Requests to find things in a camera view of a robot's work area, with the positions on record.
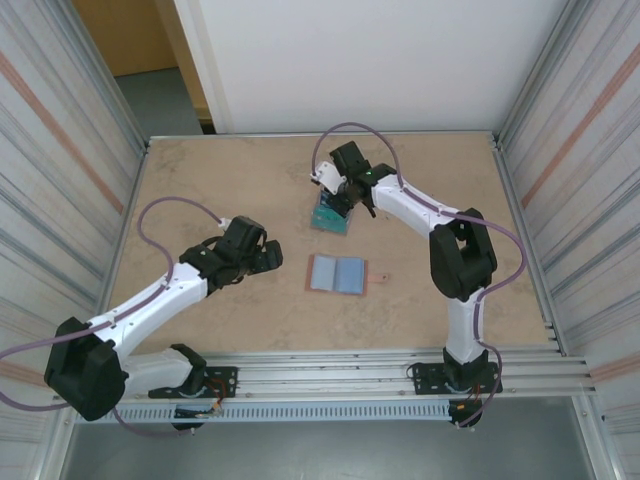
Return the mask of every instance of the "black mounting bracket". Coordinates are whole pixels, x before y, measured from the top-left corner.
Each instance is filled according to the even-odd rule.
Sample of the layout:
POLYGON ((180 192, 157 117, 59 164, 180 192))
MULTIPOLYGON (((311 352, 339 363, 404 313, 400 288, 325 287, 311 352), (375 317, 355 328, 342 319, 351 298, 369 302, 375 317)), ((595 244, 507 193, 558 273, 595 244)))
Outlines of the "black mounting bracket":
POLYGON ((202 386, 195 393, 186 385, 182 385, 177 388, 156 388, 155 390, 150 390, 149 398, 222 398, 224 400, 225 398, 234 398, 236 396, 237 386, 238 367, 206 367, 202 386))
MULTIPOLYGON (((443 363, 414 363, 411 371, 413 388, 416 395, 450 395, 478 392, 490 393, 498 377, 498 364, 488 361, 488 352, 483 353, 474 362, 454 367, 451 359, 443 363)), ((502 392, 502 382, 496 393, 502 392)))

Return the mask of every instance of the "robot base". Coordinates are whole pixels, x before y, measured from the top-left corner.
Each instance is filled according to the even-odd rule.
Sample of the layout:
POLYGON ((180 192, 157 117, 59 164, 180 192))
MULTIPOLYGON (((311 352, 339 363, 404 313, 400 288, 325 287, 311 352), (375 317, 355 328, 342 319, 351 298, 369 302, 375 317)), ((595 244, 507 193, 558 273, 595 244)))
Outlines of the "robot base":
MULTIPOLYGON (((407 375, 409 370, 416 395, 490 393, 498 376, 498 364, 489 362, 486 350, 473 362, 461 365, 445 349, 443 363, 414 363, 407 375)), ((500 392, 502 382, 496 393, 500 392)))

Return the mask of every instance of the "orange stripe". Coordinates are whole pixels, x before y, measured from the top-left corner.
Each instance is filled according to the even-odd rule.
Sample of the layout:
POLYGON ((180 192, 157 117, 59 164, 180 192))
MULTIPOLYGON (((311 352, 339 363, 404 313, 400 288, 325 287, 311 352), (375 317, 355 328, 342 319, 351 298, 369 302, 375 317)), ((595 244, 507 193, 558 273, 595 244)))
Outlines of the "orange stripe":
POLYGON ((531 187, 531 190, 529 190, 527 194, 522 198, 522 206, 524 208, 527 208, 527 205, 531 203, 531 200, 538 192, 538 190, 540 190, 540 187, 542 187, 544 182, 547 181, 549 176, 558 167, 560 162, 564 160, 564 158, 571 151, 578 139, 584 134, 589 125, 591 125, 591 122, 593 122, 593 120, 600 114, 600 112, 602 112, 604 107, 607 106, 613 96, 618 93, 620 87, 624 85, 624 83, 634 72, 638 64, 640 64, 640 43, 620 66, 607 86, 604 87, 604 90, 598 96, 591 109, 587 112, 587 115, 580 121, 578 126, 573 130, 573 132, 571 132, 571 135, 569 135, 569 138, 567 138, 562 144, 560 150, 558 150, 558 152, 553 156, 551 162, 549 162, 549 165, 546 166, 542 174, 538 177, 538 179, 531 187))
POLYGON ((591 378, 594 382, 612 380, 629 373, 640 371, 640 353, 629 355, 615 362, 607 363, 591 370, 591 378))
POLYGON ((36 115, 40 118, 42 123, 47 129, 51 132, 51 134, 58 140, 60 145, 64 147, 64 149, 69 152, 69 155, 78 163, 80 168, 84 171, 84 173, 89 177, 89 179, 93 182, 93 184, 100 190, 102 195, 109 201, 111 205, 118 211, 118 213, 122 213, 124 210, 124 206, 118 200, 118 197, 111 191, 109 186, 100 178, 98 173, 91 167, 89 161, 82 154, 80 149, 73 143, 67 132, 60 126, 60 124, 53 118, 53 115, 47 110, 47 108, 42 104, 42 102, 36 97, 33 90, 29 88, 24 79, 20 76, 20 73, 11 65, 9 59, 0 52, 0 71, 5 76, 5 78, 9 81, 9 83, 15 88, 15 90, 20 94, 20 96, 24 99, 25 102, 31 107, 31 109, 35 112, 36 115))
POLYGON ((44 383, 44 377, 41 373, 4 360, 0 362, 0 376, 17 380, 18 382, 35 385, 36 387, 49 388, 47 387, 47 384, 44 383))

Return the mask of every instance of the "white wall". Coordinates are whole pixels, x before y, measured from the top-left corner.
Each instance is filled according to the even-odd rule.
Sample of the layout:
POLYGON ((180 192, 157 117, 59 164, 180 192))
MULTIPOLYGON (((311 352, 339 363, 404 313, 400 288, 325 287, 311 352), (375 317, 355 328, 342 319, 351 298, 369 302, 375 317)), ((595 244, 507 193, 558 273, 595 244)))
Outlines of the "white wall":
POLYGON ((222 133, 497 129, 566 0, 175 0, 222 133))

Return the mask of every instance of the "white component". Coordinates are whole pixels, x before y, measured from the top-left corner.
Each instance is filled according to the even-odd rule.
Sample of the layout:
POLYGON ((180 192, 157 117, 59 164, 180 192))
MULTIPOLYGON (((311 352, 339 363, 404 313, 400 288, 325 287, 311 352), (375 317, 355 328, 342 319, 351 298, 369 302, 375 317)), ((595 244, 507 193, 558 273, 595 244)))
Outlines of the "white component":
MULTIPOLYGON (((158 287, 164 285, 165 275, 122 305, 92 318, 89 323, 99 325, 106 321, 113 322, 118 313, 149 298, 158 287)), ((174 315, 206 296, 207 281, 200 277, 198 270, 187 263, 176 263, 173 267, 173 278, 155 300, 111 327, 96 332, 96 336, 105 342, 111 340, 115 343, 113 349, 118 352, 122 365, 124 359, 133 352, 142 340, 174 315)))
POLYGON ((320 183, 324 188, 329 190, 333 195, 338 193, 340 185, 347 181, 338 173, 338 169, 333 163, 322 162, 316 167, 316 174, 311 174, 311 178, 320 183))
POLYGON ((223 232, 226 232, 230 224, 231 224, 230 218, 221 218, 218 226, 222 229, 223 232))
MULTIPOLYGON (((449 307, 449 338, 447 339, 447 353, 458 363, 472 362, 484 351, 484 347, 476 342, 473 334, 473 310, 480 293, 484 289, 476 290, 469 296, 469 300, 461 302, 457 298, 448 298, 449 307)), ((478 317, 478 332, 482 340, 484 323, 484 299, 480 302, 480 316, 478 317)))
POLYGON ((447 207, 430 196, 425 195, 407 182, 404 182, 404 188, 409 189, 414 195, 438 207, 440 210, 438 212, 429 210, 409 197, 400 188, 398 178, 395 175, 387 175, 380 179, 378 184, 371 189, 373 204, 380 210, 384 210, 398 217, 427 239, 429 238, 429 232, 433 230, 436 225, 449 223, 452 220, 449 217, 443 216, 440 213, 441 211, 457 213, 457 210, 447 207))
POLYGON ((122 363, 122 370, 129 374, 123 397, 146 394, 156 388, 179 387, 191 369, 187 357, 173 348, 149 355, 132 355, 122 363))

